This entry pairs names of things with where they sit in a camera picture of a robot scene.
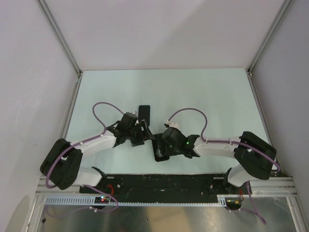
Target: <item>aluminum frame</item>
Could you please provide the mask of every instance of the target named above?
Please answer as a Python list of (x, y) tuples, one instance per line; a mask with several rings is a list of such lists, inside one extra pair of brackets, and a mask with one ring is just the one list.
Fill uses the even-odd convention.
[[(107, 205), (106, 203), (95, 203), (95, 196), (48, 196), (45, 201), (45, 205)], [(119, 206), (208, 206), (208, 207), (226, 207), (225, 198), (217, 196), (218, 203), (123, 203), (119, 202)]]
[[(79, 86), (82, 81), (82, 71), (80, 70), (72, 52), (69, 49), (68, 44), (65, 41), (65, 38), (61, 34), (61, 31), (51, 13), (49, 10), (45, 0), (36, 0), (43, 15), (45, 16), (46, 20), (48, 21), (49, 25), (51, 26), (51, 30), (54, 32), (56, 38), (58, 39), (60, 46), (63, 48), (64, 53), (68, 57), (71, 65), (75, 69), (76, 73), (78, 74), (78, 79), (75, 83), (74, 92), (70, 101), (70, 105), (68, 108), (67, 116), (64, 121), (62, 131), (60, 134), (60, 137), (65, 137), (69, 128), (70, 119), (73, 113), (73, 109), (75, 106), (76, 98), (78, 95)], [(248, 68), (247, 74), (248, 74), (248, 80), (254, 95), (254, 99), (256, 101), (256, 105), (258, 108), (258, 111), (260, 113), (264, 129), (267, 134), (267, 138), (269, 142), (273, 145), (273, 140), (271, 139), (271, 134), (269, 131), (269, 128), (267, 126), (267, 121), (265, 118), (264, 110), (261, 105), (261, 102), (258, 97), (258, 93), (256, 91), (253, 79), (252, 79), (252, 70), (255, 68), (256, 64), (258, 63), (260, 57), (264, 53), (265, 49), (267, 48), (268, 44), (270, 43), (271, 39), (273, 38), (274, 34), (278, 30), (278, 27), (280, 26), (281, 22), (283, 21), (285, 15), (287, 14), (288, 10), (290, 9), (292, 3), (294, 0), (285, 0), (282, 4), (279, 12), (277, 13), (270, 29), (268, 30), (261, 46), (259, 47), (256, 55), (254, 56), (254, 59), (251, 63), (251, 65)], [(24, 227), (23, 231), (28, 232), (36, 232), (39, 223), (40, 218), (43, 213), (43, 207), (45, 205), (45, 201), (47, 196), (50, 198), (58, 197), (58, 198), (64, 198), (65, 196), (72, 196), (75, 199), (82, 199), (84, 197), (90, 197), (92, 195), (97, 194), (86, 194), (88, 196), (85, 196), (85, 194), (79, 193), (79, 186), (71, 186), (70, 188), (66, 190), (59, 190), (57, 188), (54, 189), (47, 189), (44, 186), (45, 178), (42, 177), (37, 192), (31, 207), (31, 210), (29, 211), (28, 217), (27, 217), (27, 224)], [(268, 181), (252, 181), (252, 190), (253, 190), (253, 196), (254, 197), (286, 197), (290, 211), (292, 213), (292, 217), (294, 220), (294, 224), (296, 227), (296, 230), (298, 232), (306, 231), (308, 230), (308, 221), (306, 220), (306, 217), (304, 216), (302, 207), (300, 205), (300, 200), (297, 194), (297, 190), (295, 188), (295, 184), (292, 177), (272, 177)], [(226, 197), (224, 195), (218, 195), (219, 199)]]

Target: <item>white wall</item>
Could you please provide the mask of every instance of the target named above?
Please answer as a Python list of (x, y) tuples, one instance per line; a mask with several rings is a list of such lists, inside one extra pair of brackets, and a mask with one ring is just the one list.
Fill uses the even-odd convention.
[(46, 0), (83, 70), (246, 68), (283, 0)]
[(309, 1), (297, 0), (253, 72), (279, 162), (309, 218)]
[(0, 2), (0, 231), (20, 231), (76, 74), (34, 0)]

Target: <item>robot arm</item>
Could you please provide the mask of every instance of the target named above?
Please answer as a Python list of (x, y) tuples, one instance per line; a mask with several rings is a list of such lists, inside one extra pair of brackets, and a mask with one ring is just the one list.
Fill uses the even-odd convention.
[(60, 154), (75, 145), (56, 164), (49, 179), (60, 189), (67, 189), (71, 185), (96, 186), (105, 174), (96, 167), (80, 167), (83, 159), (99, 151), (114, 148), (126, 140), (130, 140), (132, 146), (138, 146), (149, 139), (154, 139), (154, 136), (147, 123), (144, 120), (138, 121), (138, 117), (132, 113), (125, 113), (120, 121), (107, 127), (104, 134), (82, 140), (82, 142), (70, 143), (65, 139), (57, 140), (42, 163), (40, 171), (47, 176)]
[(156, 141), (153, 141), (153, 144), (156, 143), (154, 153), (157, 161), (180, 154), (190, 159), (209, 155), (236, 159), (239, 165), (230, 168), (225, 175), (226, 188), (232, 189), (242, 186), (248, 180), (269, 179), (272, 163), (244, 145), (254, 147), (271, 160), (274, 160), (277, 151), (253, 133), (245, 131), (240, 137), (203, 140), (199, 135), (185, 137), (177, 123), (168, 122), (166, 126), (168, 128), (165, 132), (155, 135)]

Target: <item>purple cable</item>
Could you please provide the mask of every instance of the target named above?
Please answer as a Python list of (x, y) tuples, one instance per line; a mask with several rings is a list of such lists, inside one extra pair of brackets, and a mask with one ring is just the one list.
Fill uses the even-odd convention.
[(68, 216), (68, 215), (71, 215), (71, 214), (73, 214), (73, 213), (75, 213), (75, 212), (77, 212), (77, 211), (83, 210), (83, 209), (93, 209), (93, 210), (96, 210), (97, 212), (110, 212), (110, 211), (114, 211), (115, 209), (118, 208), (119, 202), (118, 202), (118, 201), (116, 200), (116, 198), (114, 198), (112, 195), (107, 194), (107, 193), (105, 193), (105, 192), (102, 192), (102, 191), (100, 191), (100, 190), (98, 190), (98, 189), (96, 189), (96, 188), (94, 188), (94, 187), (92, 187), (92, 186), (89, 186), (89, 185), (85, 185), (85, 187), (90, 188), (90, 189), (92, 189), (93, 191), (96, 191), (96, 192), (98, 192), (98, 193), (100, 193), (100, 194), (102, 194), (102, 195), (104, 195), (104, 196), (107, 196), (107, 197), (111, 198), (111, 199), (114, 200), (114, 202), (116, 203), (116, 207), (114, 207), (114, 208), (112, 208), (112, 209), (103, 210), (103, 209), (90, 208), (89, 206), (84, 206), (84, 207), (77, 208), (77, 209), (75, 209), (75, 210), (73, 210), (73, 211), (71, 211), (71, 212), (69, 212), (69, 213), (55, 216), (55, 215), (51, 215), (51, 214), (48, 212), (49, 206), (47, 206), (47, 208), (46, 208), (46, 210), (45, 210), (45, 213), (46, 213), (48, 216), (50, 216), (51, 218), (64, 218), (64, 217), (66, 217), (66, 216)]
[[(106, 125), (99, 119), (99, 117), (97, 116), (97, 114), (96, 114), (96, 112), (95, 112), (95, 107), (96, 107), (97, 105), (99, 105), (99, 104), (110, 105), (110, 106), (114, 107), (115, 109), (117, 109), (117, 110), (118, 110), (120, 113), (122, 113), (122, 114), (124, 114), (124, 112), (123, 112), (122, 110), (120, 110), (118, 107), (116, 107), (115, 105), (113, 105), (113, 104), (111, 104), (111, 103), (108, 103), (108, 102), (97, 102), (96, 104), (93, 105), (93, 107), (92, 107), (92, 113), (93, 113), (94, 117), (98, 120), (98, 122), (103, 126), (104, 130), (103, 130), (102, 134), (104, 134), (104, 133), (106, 132)], [(61, 158), (62, 158), (68, 151), (70, 151), (72, 148), (74, 148), (74, 147), (80, 145), (80, 143), (87, 143), (87, 142), (90, 142), (90, 141), (92, 141), (92, 140), (94, 140), (94, 139), (97, 139), (97, 138), (101, 137), (102, 134), (98, 134), (98, 135), (93, 136), (93, 137), (91, 137), (91, 138), (84, 139), (84, 140), (82, 140), (82, 141), (80, 141), (80, 142), (78, 142), (78, 143), (75, 143), (75, 144), (69, 146), (67, 149), (65, 149), (63, 152), (61, 152), (61, 154), (56, 158), (56, 160), (54, 161), (54, 163), (52, 164), (52, 166), (50, 167), (50, 169), (49, 169), (49, 171), (48, 171), (48, 173), (47, 173), (47, 175), (46, 175), (46, 180), (45, 180), (45, 185), (46, 185), (46, 187), (47, 187), (48, 189), (53, 189), (53, 188), (56, 187), (55, 185), (53, 185), (53, 186), (52, 186), (52, 185), (49, 185), (48, 181), (49, 181), (49, 179), (50, 179), (50, 176), (51, 176), (51, 174), (52, 174), (52, 172), (53, 172), (55, 166), (57, 165), (57, 163), (61, 160)], [(100, 190), (98, 190), (98, 189), (96, 189), (96, 188), (94, 188), (94, 187), (92, 187), (92, 186), (89, 186), (89, 185), (85, 185), (85, 186), (88, 187), (88, 188), (90, 188), (90, 189), (92, 189), (92, 190), (94, 190), (94, 191), (96, 191), (96, 192), (98, 192), (98, 193), (101, 193), (101, 194), (103, 194), (103, 195), (106, 195), (106, 196), (110, 197), (111, 199), (113, 199), (113, 200), (116, 202), (116, 207), (113, 208), (113, 209), (109, 209), (109, 210), (99, 210), (99, 209), (97, 209), (97, 211), (100, 211), (100, 212), (110, 212), (110, 211), (113, 211), (113, 210), (115, 210), (116, 208), (118, 208), (118, 201), (117, 201), (113, 196), (111, 196), (111, 195), (109, 195), (109, 194), (107, 194), (107, 193), (104, 193), (104, 192), (102, 192), (102, 191), (100, 191)], [(79, 211), (79, 210), (82, 210), (82, 209), (86, 209), (86, 208), (88, 208), (88, 207), (81, 207), (81, 208), (78, 208), (78, 209), (76, 209), (76, 210), (74, 210), (74, 211), (68, 213), (68, 214), (61, 215), (61, 216), (54, 216), (54, 217), (55, 217), (55, 218), (65, 217), (65, 216), (67, 216), (67, 215), (69, 215), (69, 214), (71, 214), (71, 213), (74, 213), (74, 212), (76, 212), (76, 211)]]
[[(93, 107), (92, 107), (92, 113), (93, 113), (94, 117), (97, 119), (97, 121), (98, 121), (98, 122), (103, 126), (103, 128), (104, 128), (102, 134), (105, 134), (105, 132), (106, 132), (106, 125), (99, 119), (99, 117), (97, 116), (97, 114), (96, 114), (96, 112), (95, 112), (95, 107), (96, 107), (97, 105), (99, 105), (99, 104), (110, 105), (110, 106), (114, 107), (116, 110), (118, 110), (118, 111), (119, 111), (120, 113), (122, 113), (122, 114), (124, 114), (124, 112), (123, 112), (122, 110), (120, 110), (117, 106), (115, 106), (115, 105), (113, 105), (113, 104), (111, 104), (111, 103), (108, 103), (108, 102), (104, 102), (104, 101), (103, 101), (103, 102), (97, 102), (96, 104), (93, 105)], [(62, 158), (68, 151), (70, 151), (72, 148), (76, 147), (76, 146), (79, 145), (80, 143), (87, 143), (87, 142), (90, 142), (90, 141), (92, 141), (92, 140), (94, 140), (94, 139), (99, 138), (100, 136), (101, 136), (101, 134), (98, 134), (98, 135), (93, 136), (93, 137), (91, 137), (91, 138), (84, 139), (84, 140), (82, 140), (82, 141), (80, 141), (80, 142), (78, 142), (78, 143), (75, 143), (75, 144), (69, 146), (67, 149), (65, 149), (63, 152), (61, 152), (61, 154), (60, 154), (60, 155), (57, 157), (57, 159), (54, 161), (54, 163), (52, 164), (52, 166), (50, 167), (50, 169), (49, 169), (49, 171), (48, 171), (48, 173), (47, 173), (47, 175), (46, 175), (46, 180), (45, 180), (45, 185), (46, 185), (46, 187), (47, 187), (48, 189), (53, 189), (53, 188), (56, 187), (55, 185), (50, 185), (50, 184), (48, 183), (48, 181), (49, 181), (50, 175), (52, 174), (52, 172), (53, 172), (55, 166), (57, 165), (57, 163), (61, 160), (61, 158)]]
[[(178, 114), (180, 111), (184, 111), (184, 110), (195, 110), (195, 111), (198, 111), (200, 112), (204, 118), (205, 118), (205, 126), (201, 132), (201, 140), (203, 140), (204, 142), (206, 142), (206, 139), (204, 138), (204, 131), (207, 127), (207, 123), (208, 123), (208, 120), (207, 120), (207, 117), (206, 115), (204, 114), (204, 112), (202, 112), (201, 110), (198, 110), (196, 108), (183, 108), (183, 109), (180, 109), (178, 111), (176, 111), (175, 113), (172, 114), (172, 116), (169, 118), (169, 121), (176, 115)], [(232, 144), (238, 144), (238, 145), (241, 145), (241, 146), (245, 146), (246, 148), (249, 148), (253, 151), (255, 151), (256, 153), (260, 154), (261, 156), (263, 156), (265, 159), (267, 159), (269, 162), (271, 162), (273, 165), (276, 166), (277, 170), (275, 170), (275, 172), (279, 172), (281, 170), (280, 166), (275, 162), (273, 161), (270, 157), (268, 157), (266, 154), (264, 154), (263, 152), (259, 151), (258, 149), (254, 148), (253, 146), (250, 146), (248, 144), (245, 144), (245, 143), (242, 143), (242, 142), (237, 142), (237, 141), (230, 141), (230, 140), (207, 140), (207, 143), (222, 143), (222, 144), (229, 144), (229, 143), (232, 143)]]
[(201, 113), (201, 114), (204, 116), (204, 118), (205, 118), (205, 125), (204, 125), (204, 127), (203, 127), (203, 129), (202, 129), (202, 132), (201, 132), (201, 139), (202, 139), (204, 142), (206, 142), (206, 140), (205, 140), (204, 137), (203, 137), (203, 133), (204, 133), (206, 127), (207, 127), (208, 120), (207, 120), (207, 117), (206, 117), (206, 115), (204, 114), (203, 111), (201, 111), (201, 110), (199, 110), (199, 109), (196, 109), (196, 108), (183, 108), (183, 109), (177, 110), (175, 113), (173, 113), (172, 116), (169, 117), (169, 121), (170, 121), (176, 114), (178, 114), (179, 112), (184, 111), (184, 110), (194, 110), (194, 111), (198, 111), (199, 113)]
[(263, 152), (259, 151), (255, 147), (250, 146), (248, 144), (245, 144), (245, 143), (242, 143), (242, 142), (237, 142), (237, 141), (230, 141), (230, 140), (207, 140), (207, 143), (221, 143), (221, 144), (232, 143), (232, 144), (238, 144), (240, 146), (245, 146), (246, 148), (251, 149), (252, 151), (255, 151), (259, 155), (263, 156), (265, 159), (267, 159), (269, 162), (271, 162), (273, 165), (275, 165), (276, 168), (277, 168), (275, 170), (275, 172), (280, 172), (280, 170), (281, 170), (280, 166), (274, 160), (272, 160), (270, 157), (268, 157), (266, 154), (264, 154)]
[(255, 204), (254, 204), (254, 202), (253, 202), (252, 196), (251, 196), (251, 194), (250, 194), (250, 189), (249, 189), (249, 181), (247, 181), (246, 184), (247, 184), (248, 195), (249, 195), (251, 204), (252, 204), (252, 206), (253, 206), (253, 208), (254, 208), (254, 211), (251, 210), (251, 209), (240, 209), (240, 210), (238, 210), (238, 209), (233, 209), (233, 210), (231, 210), (231, 209), (228, 208), (228, 206), (226, 206), (226, 208), (227, 208), (228, 210), (231, 210), (231, 211), (245, 211), (245, 212), (249, 212), (249, 213), (255, 214), (255, 215), (257, 215), (257, 216), (259, 217), (259, 219), (261, 220), (261, 222), (262, 222), (264, 225), (266, 225), (267, 222), (266, 222), (265, 219), (260, 215), (259, 211), (256, 209), (256, 206), (255, 206)]

